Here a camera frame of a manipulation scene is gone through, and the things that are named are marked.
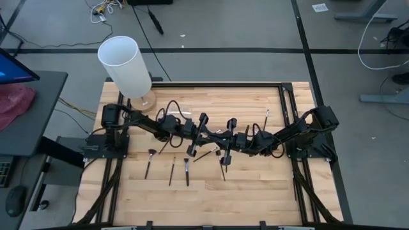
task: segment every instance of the wooden table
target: wooden table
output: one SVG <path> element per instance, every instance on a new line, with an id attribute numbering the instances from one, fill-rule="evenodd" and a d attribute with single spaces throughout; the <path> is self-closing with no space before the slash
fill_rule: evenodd
<path id="1" fill-rule="evenodd" d="M 266 131 L 274 133 L 284 128 L 279 93 L 274 88 L 175 88 L 172 83 L 168 88 L 153 88 L 157 106 L 148 113 L 152 119 L 170 100 L 176 100 L 184 112 L 192 113 L 196 124 L 200 113 L 207 113 L 207 127 L 214 132 L 225 130 L 227 120 L 233 117 L 238 121 L 236 132 L 244 132 L 246 126 L 253 123 L 262 126 L 267 109 L 270 115 Z M 293 82 L 293 87 L 299 114 L 313 108 L 309 83 Z M 116 103 L 118 94 L 113 82 L 105 83 L 94 129 L 100 128 L 102 107 Z M 302 224 L 295 200 L 291 162 L 286 156 L 250 158 L 232 152 L 226 181 L 222 179 L 215 154 L 195 163 L 190 159 L 190 186 L 187 187 L 183 158 L 188 157 L 185 152 L 189 140 L 177 149 L 168 145 L 161 155 L 155 155 L 148 179 L 144 180 L 148 149 L 159 151 L 164 143 L 137 127 L 132 127 L 129 134 L 131 140 L 121 172 L 115 226 L 144 226 L 147 220 L 152 220 L 155 226 L 256 226 L 260 220 L 265 220 L 267 225 Z M 214 147 L 209 144 L 198 148 L 196 157 Z M 172 185 L 168 186 L 173 157 L 176 157 L 176 164 Z M 105 161 L 95 161 L 83 173 L 74 221 L 84 216 L 99 195 Z M 316 194 L 332 214 L 342 220 L 328 162 L 323 158 L 311 158 L 309 165 Z M 304 197 L 309 220 L 313 221 L 305 192 Z M 107 220 L 109 200 L 105 202 L 103 221 Z"/>

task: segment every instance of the monitor screen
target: monitor screen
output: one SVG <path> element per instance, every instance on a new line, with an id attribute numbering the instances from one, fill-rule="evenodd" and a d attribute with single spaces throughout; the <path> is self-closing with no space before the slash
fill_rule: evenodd
<path id="1" fill-rule="evenodd" d="M 39 77 L 5 51 L 0 52 L 0 84 L 27 82 Z"/>

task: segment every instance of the concrete floor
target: concrete floor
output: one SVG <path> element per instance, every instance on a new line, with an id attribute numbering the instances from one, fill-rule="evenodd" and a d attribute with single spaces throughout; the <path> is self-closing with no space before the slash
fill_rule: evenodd
<path id="1" fill-rule="evenodd" d="M 0 6 L 0 13 L 7 23 L 18 3 L 13 0 L 3 2 L 6 4 Z M 99 2 L 88 0 L 89 4 Z M 309 48 L 356 49 L 366 25 L 339 22 L 333 17 L 336 12 L 359 12 L 370 2 L 298 0 Z M 315 13 L 311 5 L 319 3 L 326 3 L 329 11 Z M 147 14 L 137 13 L 154 48 L 181 48 L 183 45 L 185 48 L 302 49 L 291 1 L 175 0 L 169 6 L 150 8 L 161 21 L 164 36 L 159 35 Z M 379 41 L 390 27 L 408 19 L 408 10 L 404 0 L 388 1 L 382 12 L 394 13 L 399 19 L 392 24 L 371 25 L 363 48 L 382 49 Z M 114 35 L 131 36 L 141 48 L 148 48 L 130 8 L 115 8 L 107 19 L 113 26 Z M 89 21 L 89 8 L 83 0 L 27 0 L 11 30 L 39 45 L 95 42 L 109 33 L 107 26 Z M 12 49 L 16 44 L 11 36 L 7 36 L 0 47 Z M 26 43 L 23 48 L 38 47 Z M 98 45 L 61 48 L 64 50 L 56 51 L 57 54 L 19 54 L 18 59 L 33 70 L 68 72 L 61 97 L 95 111 L 107 73 L 95 53 L 81 54 L 81 50 L 74 49 L 96 49 Z M 311 81 L 303 53 L 200 51 L 159 53 L 157 56 L 173 81 Z M 363 93 L 377 94 L 385 77 L 403 73 L 408 68 L 368 70 L 360 64 L 356 54 L 312 54 L 312 57 L 323 101 L 333 108 L 341 122 L 334 132 L 334 141 L 354 223 L 409 227 L 406 217 L 409 213 L 406 192 L 409 189 L 406 177 L 409 173 L 409 122 L 390 115 L 381 105 L 358 100 Z M 409 59 L 408 55 L 386 54 L 362 57 L 367 64 L 377 67 L 396 65 Z M 154 76 L 167 81 L 153 54 L 143 54 L 143 58 Z M 383 91 L 393 93 L 399 88 L 388 80 Z M 69 112 L 86 130 L 92 129 L 90 119 L 61 105 L 58 108 Z M 409 117 L 407 105 L 388 105 L 388 108 Z M 59 135 L 86 136 L 70 118 L 57 112 L 52 115 L 45 134 L 53 139 Z M 60 192 L 61 188 L 55 186 L 47 188 L 44 198 L 57 204 L 45 210 L 43 216 L 28 213 L 21 229 L 45 227 L 45 222 L 47 227 L 69 223 L 76 189 L 66 189 L 67 195 L 56 199 Z"/>

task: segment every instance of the mounting plate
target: mounting plate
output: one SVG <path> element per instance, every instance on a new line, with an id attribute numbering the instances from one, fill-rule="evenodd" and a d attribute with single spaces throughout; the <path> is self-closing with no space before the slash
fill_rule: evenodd
<path id="1" fill-rule="evenodd" d="M 297 158 L 326 158 L 325 153 L 327 152 L 326 149 L 322 147 L 322 144 L 327 144 L 327 138 L 325 134 L 318 134 L 314 140 L 313 145 L 308 147 L 308 151 L 306 150 L 296 150 L 293 153 L 297 154 Z M 290 151 L 287 151 L 287 157 L 291 157 L 289 154 Z"/>
<path id="2" fill-rule="evenodd" d="M 122 159 L 128 155 L 129 135 L 123 138 L 121 148 L 106 148 L 106 135 L 92 135 L 84 149 L 84 158 Z"/>

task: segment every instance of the white label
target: white label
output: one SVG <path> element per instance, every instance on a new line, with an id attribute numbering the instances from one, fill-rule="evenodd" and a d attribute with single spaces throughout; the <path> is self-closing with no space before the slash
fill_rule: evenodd
<path id="1" fill-rule="evenodd" d="M 315 12 L 325 12 L 328 8 L 325 3 L 313 5 Z"/>

